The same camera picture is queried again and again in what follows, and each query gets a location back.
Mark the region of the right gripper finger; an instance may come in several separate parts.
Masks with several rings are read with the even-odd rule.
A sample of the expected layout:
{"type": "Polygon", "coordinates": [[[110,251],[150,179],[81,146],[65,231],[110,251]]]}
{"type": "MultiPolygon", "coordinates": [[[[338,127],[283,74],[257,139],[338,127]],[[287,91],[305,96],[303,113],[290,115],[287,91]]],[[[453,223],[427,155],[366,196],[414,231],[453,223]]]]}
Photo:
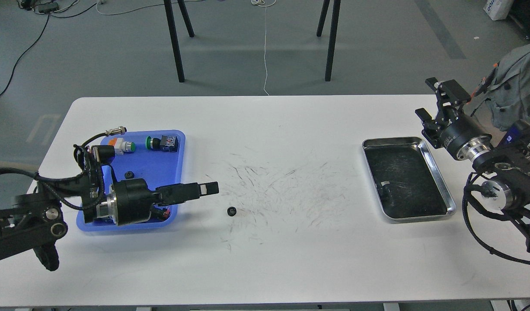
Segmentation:
{"type": "Polygon", "coordinates": [[[463,107],[471,101],[471,95],[454,79],[439,81],[436,77],[425,79],[426,85],[437,97],[435,122],[448,124],[457,120],[463,107]]]}
{"type": "Polygon", "coordinates": [[[440,142],[440,134],[442,132],[442,128],[435,120],[433,120],[432,116],[427,112],[424,108],[419,108],[415,110],[415,114],[421,120],[423,130],[422,134],[426,138],[426,140],[434,147],[435,149],[439,149],[442,147],[440,142]]]}

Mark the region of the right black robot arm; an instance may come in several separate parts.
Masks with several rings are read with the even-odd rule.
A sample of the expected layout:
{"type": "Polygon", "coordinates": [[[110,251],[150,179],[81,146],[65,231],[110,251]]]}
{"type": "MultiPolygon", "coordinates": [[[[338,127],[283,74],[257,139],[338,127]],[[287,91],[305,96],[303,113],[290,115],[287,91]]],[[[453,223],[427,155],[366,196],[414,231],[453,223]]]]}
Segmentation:
{"type": "Polygon", "coordinates": [[[475,234],[467,211],[472,206],[479,214],[498,221],[510,221],[526,239],[530,253],[530,125],[517,120],[497,146],[492,136],[463,107],[471,96],[454,79],[425,80],[437,98],[437,114],[424,108],[415,114],[422,122],[422,134],[435,148],[444,148],[456,161],[468,159],[473,172],[464,186],[462,213],[473,238],[490,254],[530,265],[489,246],[475,234]]]}

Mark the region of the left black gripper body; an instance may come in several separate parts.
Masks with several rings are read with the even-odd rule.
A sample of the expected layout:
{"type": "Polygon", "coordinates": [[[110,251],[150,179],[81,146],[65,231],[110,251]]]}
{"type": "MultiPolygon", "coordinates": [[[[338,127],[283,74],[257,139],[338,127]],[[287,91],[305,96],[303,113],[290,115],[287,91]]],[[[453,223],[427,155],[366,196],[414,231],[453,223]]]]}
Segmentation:
{"type": "Polygon", "coordinates": [[[142,178],[113,183],[112,197],[115,199],[113,218],[118,226],[148,221],[156,204],[156,195],[142,178]]]}

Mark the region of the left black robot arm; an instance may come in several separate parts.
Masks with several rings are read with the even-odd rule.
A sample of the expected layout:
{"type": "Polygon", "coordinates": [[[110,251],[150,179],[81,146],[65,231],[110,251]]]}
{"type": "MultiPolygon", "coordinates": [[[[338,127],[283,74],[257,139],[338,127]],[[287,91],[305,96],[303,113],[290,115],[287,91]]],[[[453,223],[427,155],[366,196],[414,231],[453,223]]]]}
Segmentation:
{"type": "Polygon", "coordinates": [[[37,171],[0,168],[0,175],[24,175],[36,181],[36,191],[15,197],[12,207],[0,210],[0,260],[33,250],[40,263],[50,271],[59,268],[55,243],[69,228],[62,205],[83,213],[85,222],[109,217],[116,225],[139,224],[153,216],[170,218],[166,206],[219,192],[217,182],[172,184],[149,189],[142,178],[118,181],[111,171],[112,183],[105,193],[103,167],[111,167],[119,152],[135,150],[131,142],[115,144],[89,143],[103,136],[123,135],[123,126],[105,130],[83,144],[75,144],[73,157],[81,173],[68,178],[47,178],[37,171]]]}

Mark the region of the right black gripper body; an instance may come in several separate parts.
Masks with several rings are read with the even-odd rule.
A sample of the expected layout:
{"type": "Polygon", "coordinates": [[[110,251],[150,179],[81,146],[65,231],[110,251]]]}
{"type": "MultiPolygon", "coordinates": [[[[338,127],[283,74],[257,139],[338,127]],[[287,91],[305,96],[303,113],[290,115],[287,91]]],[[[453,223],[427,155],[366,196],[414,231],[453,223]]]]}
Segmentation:
{"type": "Polygon", "coordinates": [[[462,116],[449,124],[439,140],[456,161],[475,161],[481,154],[492,150],[492,135],[469,116],[462,116]]]}

